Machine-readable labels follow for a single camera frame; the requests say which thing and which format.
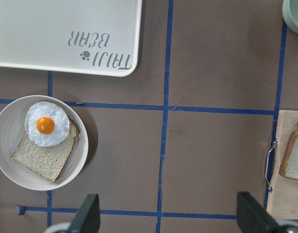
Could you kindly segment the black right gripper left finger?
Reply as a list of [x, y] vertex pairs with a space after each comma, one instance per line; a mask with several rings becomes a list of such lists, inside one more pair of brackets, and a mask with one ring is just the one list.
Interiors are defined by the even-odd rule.
[[70, 233], [97, 233], [100, 228], [100, 206], [98, 194], [86, 196], [83, 204], [69, 226]]

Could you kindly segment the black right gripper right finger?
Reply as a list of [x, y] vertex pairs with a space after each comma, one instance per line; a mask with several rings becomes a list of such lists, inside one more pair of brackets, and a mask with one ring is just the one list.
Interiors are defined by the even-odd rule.
[[280, 225], [249, 192], [237, 193], [237, 225], [242, 233], [281, 233]]

